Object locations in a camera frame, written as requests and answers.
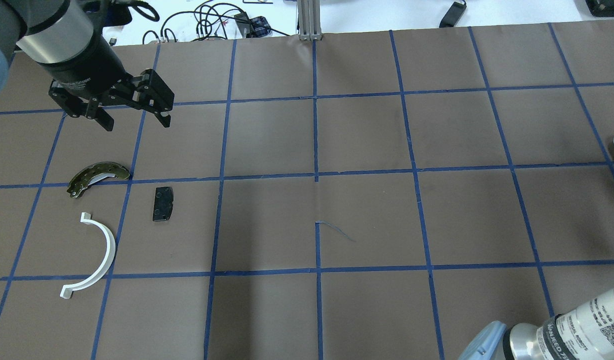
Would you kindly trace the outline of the brass brake shoe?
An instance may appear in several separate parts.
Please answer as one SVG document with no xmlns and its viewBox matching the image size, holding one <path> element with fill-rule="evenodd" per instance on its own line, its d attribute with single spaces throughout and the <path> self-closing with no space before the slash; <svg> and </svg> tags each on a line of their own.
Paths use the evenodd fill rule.
<svg viewBox="0 0 614 360">
<path fill-rule="evenodd" d="M 87 189 L 106 179 L 128 180 L 131 177 L 129 169 L 113 161 L 102 161 L 90 164 L 76 173 L 68 182 L 66 192 L 72 199 L 80 198 Z"/>
</svg>

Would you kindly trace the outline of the black power adapter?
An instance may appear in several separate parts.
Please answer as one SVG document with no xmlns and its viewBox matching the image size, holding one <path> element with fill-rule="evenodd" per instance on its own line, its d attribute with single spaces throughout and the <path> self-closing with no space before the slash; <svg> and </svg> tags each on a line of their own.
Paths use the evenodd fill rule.
<svg viewBox="0 0 614 360">
<path fill-rule="evenodd" d="M 439 22 L 439 28 L 453 28 L 462 18 L 467 9 L 466 0 L 454 1 Z"/>
</svg>

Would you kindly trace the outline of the aluminium frame post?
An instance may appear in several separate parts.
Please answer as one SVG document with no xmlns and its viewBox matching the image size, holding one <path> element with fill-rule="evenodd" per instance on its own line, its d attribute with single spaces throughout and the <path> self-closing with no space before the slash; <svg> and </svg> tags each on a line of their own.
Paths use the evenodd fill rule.
<svg viewBox="0 0 614 360">
<path fill-rule="evenodd" d="M 298 38 L 301 41 L 320 41 L 322 39 L 321 1 L 296 0 L 296 3 Z"/>
</svg>

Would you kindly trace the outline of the black brake pad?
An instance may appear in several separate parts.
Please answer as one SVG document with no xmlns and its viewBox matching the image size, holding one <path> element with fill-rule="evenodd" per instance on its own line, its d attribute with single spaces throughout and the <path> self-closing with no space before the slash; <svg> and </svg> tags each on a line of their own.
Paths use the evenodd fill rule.
<svg viewBox="0 0 614 360">
<path fill-rule="evenodd" d="M 173 213 L 174 194 L 170 186 L 156 187 L 154 190 L 152 221 L 169 221 Z"/>
</svg>

